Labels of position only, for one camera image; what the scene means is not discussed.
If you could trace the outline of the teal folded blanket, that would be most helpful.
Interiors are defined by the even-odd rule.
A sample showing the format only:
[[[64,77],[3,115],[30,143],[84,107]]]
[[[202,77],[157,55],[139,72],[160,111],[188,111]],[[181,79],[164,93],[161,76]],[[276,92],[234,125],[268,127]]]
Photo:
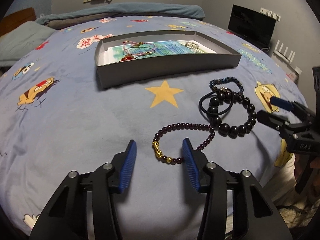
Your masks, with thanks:
[[[50,14],[36,19],[35,22],[59,30],[102,18],[124,16],[172,16],[202,20],[205,18],[205,13],[198,5],[129,2],[106,4],[63,14]]]

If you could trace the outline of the wooden headboard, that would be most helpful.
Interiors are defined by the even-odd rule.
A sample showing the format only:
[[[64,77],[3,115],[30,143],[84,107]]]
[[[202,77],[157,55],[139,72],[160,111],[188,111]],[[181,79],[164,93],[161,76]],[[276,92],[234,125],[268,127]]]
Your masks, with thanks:
[[[36,20],[34,8],[27,8],[5,16],[0,23],[0,36],[3,36],[28,21]]]

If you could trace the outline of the grey shallow cardboard box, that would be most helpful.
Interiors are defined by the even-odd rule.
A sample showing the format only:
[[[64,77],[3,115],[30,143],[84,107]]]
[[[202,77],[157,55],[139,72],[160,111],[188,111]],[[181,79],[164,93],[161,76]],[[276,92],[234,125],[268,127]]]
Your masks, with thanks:
[[[170,55],[103,64],[102,53],[109,46],[121,45],[126,40],[133,42],[196,41],[217,51],[217,54]],[[168,75],[235,68],[238,66],[240,58],[239,52],[217,39],[198,31],[183,30],[143,31],[105,38],[99,41],[94,55],[97,75],[103,88],[122,86],[127,83]]]

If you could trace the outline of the black monitor screen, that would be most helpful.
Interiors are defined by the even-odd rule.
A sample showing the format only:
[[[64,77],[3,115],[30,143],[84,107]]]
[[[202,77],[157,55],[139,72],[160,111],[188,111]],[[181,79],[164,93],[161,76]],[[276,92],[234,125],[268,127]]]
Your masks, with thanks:
[[[256,47],[268,48],[276,26],[276,20],[260,12],[233,5],[228,30]]]

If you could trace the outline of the grey blue pillow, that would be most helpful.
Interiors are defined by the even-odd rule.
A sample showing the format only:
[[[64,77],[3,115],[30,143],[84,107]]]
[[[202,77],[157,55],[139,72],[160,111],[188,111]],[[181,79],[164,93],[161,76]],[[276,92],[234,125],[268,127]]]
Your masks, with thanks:
[[[55,32],[55,29],[28,21],[1,36],[1,67],[12,67]]]

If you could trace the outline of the white wifi router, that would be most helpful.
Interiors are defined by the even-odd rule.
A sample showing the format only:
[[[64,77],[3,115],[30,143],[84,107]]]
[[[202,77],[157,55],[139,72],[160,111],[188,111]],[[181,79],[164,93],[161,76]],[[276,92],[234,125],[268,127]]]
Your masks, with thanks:
[[[277,40],[271,58],[274,62],[287,74],[291,80],[296,80],[300,77],[302,70],[293,65],[293,59],[296,52],[289,50],[283,42]]]

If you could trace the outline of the blue cartoon bed sheet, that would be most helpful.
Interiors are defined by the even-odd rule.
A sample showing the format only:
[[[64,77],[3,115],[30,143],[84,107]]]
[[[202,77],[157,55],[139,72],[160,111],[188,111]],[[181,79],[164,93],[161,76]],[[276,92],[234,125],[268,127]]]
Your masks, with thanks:
[[[237,51],[237,67],[157,77],[102,89],[94,60],[102,38],[143,31],[199,31]],[[94,171],[137,143],[130,187],[115,197],[125,239],[195,239],[205,196],[184,165],[155,158],[153,136],[176,123],[206,124],[198,109],[213,79],[236,77],[257,111],[275,95],[305,103],[298,87],[266,54],[197,20],[126,16],[58,30],[1,77],[1,207],[31,233],[69,171]]]

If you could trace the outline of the printed paper sheet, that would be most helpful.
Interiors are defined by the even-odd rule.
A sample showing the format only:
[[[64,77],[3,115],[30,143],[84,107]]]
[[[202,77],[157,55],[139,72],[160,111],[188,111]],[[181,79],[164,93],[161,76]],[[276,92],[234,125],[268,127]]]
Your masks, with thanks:
[[[199,42],[197,50],[185,46],[186,41],[168,40],[155,42],[133,42],[123,41],[121,45],[109,46],[102,53],[103,64],[111,64],[126,60],[144,59],[148,57],[185,55],[185,54],[217,54],[217,51],[210,49]]]

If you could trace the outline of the pearl ring brooch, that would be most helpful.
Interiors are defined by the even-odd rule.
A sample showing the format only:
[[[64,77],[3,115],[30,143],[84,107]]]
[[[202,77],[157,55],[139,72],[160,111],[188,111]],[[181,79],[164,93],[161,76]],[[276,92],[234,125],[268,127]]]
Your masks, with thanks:
[[[185,46],[189,49],[194,49],[194,50],[197,50],[200,47],[197,43],[191,42],[191,41],[186,41]]]

